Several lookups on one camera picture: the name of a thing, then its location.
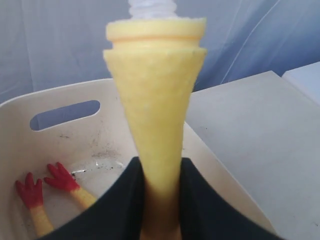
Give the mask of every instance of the white plastic basket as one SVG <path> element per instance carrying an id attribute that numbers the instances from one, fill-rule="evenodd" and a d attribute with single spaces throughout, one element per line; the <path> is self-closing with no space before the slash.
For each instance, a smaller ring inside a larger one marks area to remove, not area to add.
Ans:
<path id="1" fill-rule="evenodd" d="M 49 110 L 97 100 L 97 113 L 44 130 L 31 119 Z M 78 183 L 101 196 L 137 155 L 112 79 L 82 82 L 30 93 L 0 105 L 0 240 L 29 240 L 35 234 L 28 211 L 14 188 L 27 172 L 48 175 L 48 163 L 61 162 L 76 172 Z M 183 156 L 192 159 L 207 181 L 231 205 L 273 231 L 269 220 L 239 183 L 185 124 Z M 55 228 L 80 213 L 67 195 L 43 185 L 44 205 Z"/>

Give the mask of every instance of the basket handle hole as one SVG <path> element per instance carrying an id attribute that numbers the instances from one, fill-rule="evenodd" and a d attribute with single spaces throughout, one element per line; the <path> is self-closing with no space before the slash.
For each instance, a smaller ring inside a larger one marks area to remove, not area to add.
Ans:
<path id="1" fill-rule="evenodd" d="M 100 102 L 97 100 L 84 101 L 59 107 L 35 115 L 30 121 L 30 128 L 33 131 L 41 131 L 72 120 L 95 115 L 99 109 Z"/>

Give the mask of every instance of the white table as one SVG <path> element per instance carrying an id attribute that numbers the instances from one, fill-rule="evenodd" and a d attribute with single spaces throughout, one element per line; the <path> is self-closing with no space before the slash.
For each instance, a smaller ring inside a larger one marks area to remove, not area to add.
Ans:
<path id="1" fill-rule="evenodd" d="M 286 71 L 282 78 L 320 105 L 320 62 Z"/>
<path id="2" fill-rule="evenodd" d="M 191 95 L 187 123 L 289 240 L 320 239 L 320 108 L 273 72 Z"/>

